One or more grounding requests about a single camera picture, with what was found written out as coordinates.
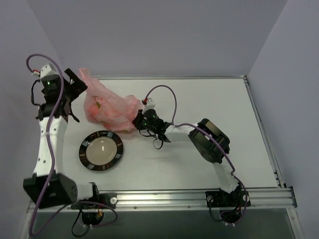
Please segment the pink plastic bag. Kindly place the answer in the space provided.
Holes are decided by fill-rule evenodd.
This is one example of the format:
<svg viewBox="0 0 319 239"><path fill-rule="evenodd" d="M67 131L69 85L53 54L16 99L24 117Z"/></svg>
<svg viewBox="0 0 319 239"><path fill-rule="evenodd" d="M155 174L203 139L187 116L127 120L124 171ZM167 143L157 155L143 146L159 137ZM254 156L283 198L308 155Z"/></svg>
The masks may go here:
<svg viewBox="0 0 319 239"><path fill-rule="evenodd" d="M83 107L89 122L99 123L110 131L129 132L135 129L133 120L144 108L139 99L133 95L120 97L97 78L91 77L86 68L79 69L78 77L87 86Z"/></svg>

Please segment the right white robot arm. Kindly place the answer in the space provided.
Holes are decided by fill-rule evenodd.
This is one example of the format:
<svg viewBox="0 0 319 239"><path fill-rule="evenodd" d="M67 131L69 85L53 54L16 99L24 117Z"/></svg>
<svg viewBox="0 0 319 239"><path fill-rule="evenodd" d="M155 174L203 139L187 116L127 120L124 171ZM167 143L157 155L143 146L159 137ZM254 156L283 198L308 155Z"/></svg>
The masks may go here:
<svg viewBox="0 0 319 239"><path fill-rule="evenodd" d="M144 113L139 110L133 125L138 130L147 130L162 143L191 142L201 157L212 164L219 182L219 190L206 192L207 206L236 209L251 206L249 193L235 176L235 167L228 156L230 139L210 120L202 119L197 125L173 125L160 119L156 111L150 109Z"/></svg>

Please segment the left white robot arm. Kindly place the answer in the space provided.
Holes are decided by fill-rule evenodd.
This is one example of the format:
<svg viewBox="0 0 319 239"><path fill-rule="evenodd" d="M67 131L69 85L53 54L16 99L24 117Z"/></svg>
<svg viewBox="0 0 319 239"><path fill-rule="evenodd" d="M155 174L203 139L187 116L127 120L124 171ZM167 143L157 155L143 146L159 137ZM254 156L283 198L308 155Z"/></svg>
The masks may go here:
<svg viewBox="0 0 319 239"><path fill-rule="evenodd" d="M83 202L89 209L100 205L101 197L95 183L77 184L63 169L64 135L68 118L73 117L71 103L87 86L72 70L65 73L70 82L61 79L51 64L36 72L43 84L45 103L38 108L40 143L35 169L23 181L23 188L40 209Z"/></svg>

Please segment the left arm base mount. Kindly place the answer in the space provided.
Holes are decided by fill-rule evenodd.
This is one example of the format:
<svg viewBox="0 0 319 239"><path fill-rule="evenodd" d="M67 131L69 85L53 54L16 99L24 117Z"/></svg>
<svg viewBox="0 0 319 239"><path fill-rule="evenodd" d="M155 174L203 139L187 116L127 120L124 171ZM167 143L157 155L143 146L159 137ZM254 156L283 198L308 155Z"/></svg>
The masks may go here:
<svg viewBox="0 0 319 239"><path fill-rule="evenodd" d="M104 227L113 224L118 219L115 211L117 204L115 193L102 193L95 198L80 200L70 206L79 210L82 223L86 226Z"/></svg>

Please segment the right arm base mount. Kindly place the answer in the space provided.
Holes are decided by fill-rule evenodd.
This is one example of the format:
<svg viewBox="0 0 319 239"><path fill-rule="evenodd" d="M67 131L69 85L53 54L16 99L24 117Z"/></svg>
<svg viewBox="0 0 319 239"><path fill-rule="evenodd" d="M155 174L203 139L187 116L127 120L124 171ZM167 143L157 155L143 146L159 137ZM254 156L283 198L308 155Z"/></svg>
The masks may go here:
<svg viewBox="0 0 319 239"><path fill-rule="evenodd" d="M206 205L209 214L216 222L226 225L237 225L243 218L248 207L251 206L250 196L244 190L234 191L230 194L219 191L206 191ZM213 216L212 209L219 208L219 218Z"/></svg>

